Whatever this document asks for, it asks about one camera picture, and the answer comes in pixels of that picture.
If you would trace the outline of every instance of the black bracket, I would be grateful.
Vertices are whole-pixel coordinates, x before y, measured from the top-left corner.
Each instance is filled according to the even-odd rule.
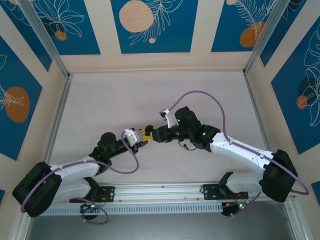
[[[114,186],[100,186],[97,191],[97,196],[94,199],[88,199],[91,202],[95,203],[113,203],[115,198],[115,187]],[[78,199],[70,199],[70,203],[83,203],[83,201]]]
[[[237,193],[230,193],[228,196],[221,194],[220,186],[218,184],[204,184],[201,187],[201,192],[203,193],[204,200],[236,200]],[[249,195],[247,192],[239,192],[243,198],[248,199]]]

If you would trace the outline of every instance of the white floor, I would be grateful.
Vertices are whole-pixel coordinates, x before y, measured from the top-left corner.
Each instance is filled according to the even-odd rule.
[[[171,107],[185,92],[214,95],[226,113],[229,136],[264,148],[263,139],[242,72],[137,71],[74,75],[50,164],[63,164],[90,154],[103,133],[119,139],[127,128],[165,125],[159,111]],[[194,93],[174,110],[188,106],[202,124],[222,129],[222,114],[209,97]],[[218,181],[229,171],[250,171],[244,165],[205,150],[187,151],[177,142],[149,142],[137,157],[140,168],[123,175],[107,170],[100,183]],[[111,159],[121,171],[135,168],[129,153]]]

